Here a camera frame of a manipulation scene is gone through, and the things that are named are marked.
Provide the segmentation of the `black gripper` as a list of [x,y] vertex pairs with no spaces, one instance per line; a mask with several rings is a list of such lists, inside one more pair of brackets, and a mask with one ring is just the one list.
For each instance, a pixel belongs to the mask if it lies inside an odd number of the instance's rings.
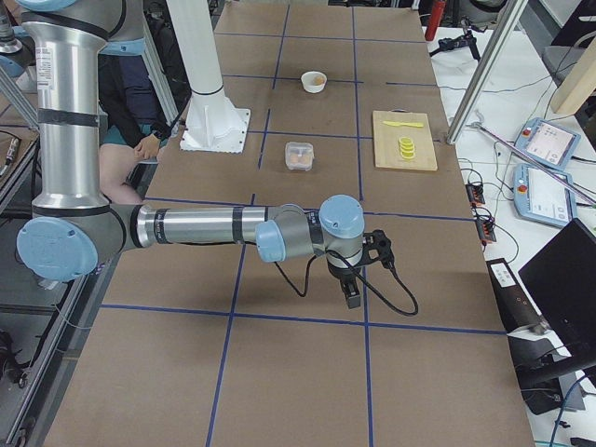
[[342,292],[345,296],[345,303],[348,308],[361,306],[361,296],[358,288],[357,277],[349,267],[336,266],[327,262],[327,267],[332,276],[339,280]]

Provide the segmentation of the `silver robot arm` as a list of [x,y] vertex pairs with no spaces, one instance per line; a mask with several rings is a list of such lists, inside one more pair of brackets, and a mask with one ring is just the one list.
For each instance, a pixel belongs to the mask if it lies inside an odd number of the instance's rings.
[[17,236],[38,276],[67,282],[122,251],[155,244],[251,244],[265,262],[326,258],[346,303],[360,304],[364,218],[351,196],[317,211],[279,207],[159,209],[109,202],[99,185],[98,56],[144,49],[140,1],[25,1],[22,24],[35,43],[42,190]]

